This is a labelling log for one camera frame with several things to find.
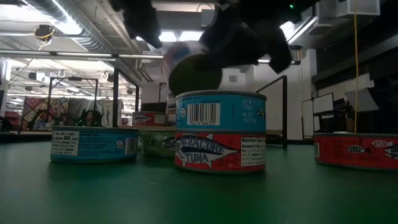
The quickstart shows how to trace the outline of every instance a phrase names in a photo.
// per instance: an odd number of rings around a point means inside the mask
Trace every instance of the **green tuna can label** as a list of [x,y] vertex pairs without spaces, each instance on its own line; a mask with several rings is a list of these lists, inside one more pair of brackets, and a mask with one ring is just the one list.
[[174,158],[174,131],[141,131],[142,155]]

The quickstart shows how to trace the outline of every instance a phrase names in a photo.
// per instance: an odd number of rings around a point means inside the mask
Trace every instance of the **yellow cable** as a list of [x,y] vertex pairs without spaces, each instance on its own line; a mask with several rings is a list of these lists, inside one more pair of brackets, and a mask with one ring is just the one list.
[[35,36],[36,36],[36,38],[38,38],[38,39],[48,38],[48,37],[50,37],[51,35],[53,35],[54,32],[55,32],[55,29],[52,30],[51,34],[47,34],[47,35],[42,36],[42,37],[39,37],[39,36],[37,36],[37,35],[35,35]]
[[356,1],[354,0],[354,29],[355,29],[355,64],[356,64],[356,90],[355,90],[355,120],[354,133],[356,134],[356,123],[358,119],[358,80],[359,80],[359,62],[358,62],[358,28],[356,20]]

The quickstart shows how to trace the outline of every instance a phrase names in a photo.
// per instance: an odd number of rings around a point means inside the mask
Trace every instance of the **black metal pole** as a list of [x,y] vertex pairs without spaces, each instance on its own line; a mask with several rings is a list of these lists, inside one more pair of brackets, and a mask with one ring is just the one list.
[[113,116],[112,127],[118,127],[118,106],[119,106],[119,68],[113,72]]
[[136,112],[139,111],[139,86],[136,85]]
[[97,110],[97,91],[98,91],[98,79],[95,80],[94,111]]
[[47,102],[47,114],[45,116],[45,122],[49,122],[49,116],[50,116],[50,104],[51,104],[51,91],[52,91],[52,80],[54,80],[54,77],[50,77],[50,87],[49,87],[49,100]]
[[287,149],[287,76],[283,76],[282,83],[282,106],[283,106],[283,115],[282,115],[282,144],[283,148]]

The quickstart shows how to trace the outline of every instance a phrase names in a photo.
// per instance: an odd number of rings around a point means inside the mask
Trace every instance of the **ceiling light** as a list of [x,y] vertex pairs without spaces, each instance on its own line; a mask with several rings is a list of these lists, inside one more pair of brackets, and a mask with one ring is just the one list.
[[285,34],[285,38],[289,40],[294,35],[294,23],[293,22],[285,22],[283,25],[280,26],[282,31]]
[[259,59],[258,62],[259,63],[269,63],[270,60],[269,59]]
[[162,59],[163,55],[142,55],[142,54],[126,54],[119,55],[120,58],[136,58],[136,59]]
[[87,92],[87,91],[85,91],[85,90],[80,90],[82,93],[86,93],[86,94],[89,94],[89,95],[91,95],[91,96],[94,96],[94,94],[92,94],[92,93],[90,93],[90,92]]
[[183,31],[178,38],[179,41],[194,40],[199,41],[203,31]]
[[81,56],[81,57],[112,57],[111,54],[78,53],[78,52],[58,52],[59,56]]
[[11,104],[13,104],[13,105],[19,105],[19,103],[13,102],[13,101],[10,101],[9,103],[11,103]]
[[[7,96],[33,96],[33,97],[49,97],[47,94],[26,94],[26,93],[7,93]],[[94,96],[73,96],[73,95],[51,95],[52,98],[78,98],[94,100]],[[97,96],[97,100],[105,99],[106,96]],[[135,100],[135,97],[130,96],[119,96],[121,100]]]
[[311,19],[310,22],[308,22],[307,25],[305,25],[305,27],[303,27],[298,33],[296,33],[290,40],[289,40],[289,44],[292,44],[295,40],[297,40],[301,35],[303,35],[303,33],[309,29],[316,21],[318,20],[318,17],[314,17]]
[[164,31],[159,36],[160,41],[162,42],[176,42],[177,37],[175,36],[174,32],[172,31]]
[[63,86],[69,86],[69,84],[66,84],[64,82],[59,82],[59,84],[63,85]]
[[78,88],[67,88],[67,90],[70,90],[70,91],[75,92],[75,93],[79,93],[80,92],[80,90]]
[[20,98],[15,98],[15,99],[10,99],[12,101],[16,101],[16,102],[23,102],[24,100],[20,99]]
[[16,54],[16,55],[50,55],[50,52],[36,50],[0,50],[0,54]]

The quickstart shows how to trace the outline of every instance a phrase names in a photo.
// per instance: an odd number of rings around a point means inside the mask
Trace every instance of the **colorful fabric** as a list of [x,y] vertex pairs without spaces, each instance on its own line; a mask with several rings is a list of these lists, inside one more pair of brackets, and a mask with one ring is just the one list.
[[[22,112],[22,129],[27,129],[28,122],[32,121],[36,116],[38,110],[46,110],[48,98],[31,98],[26,97],[24,101],[24,110]],[[50,104],[50,114],[56,118],[62,118],[65,122],[68,111],[68,98],[52,98]],[[35,122],[34,129],[40,129],[45,127],[46,113],[42,113]],[[52,121],[52,117],[49,116],[49,123]]]

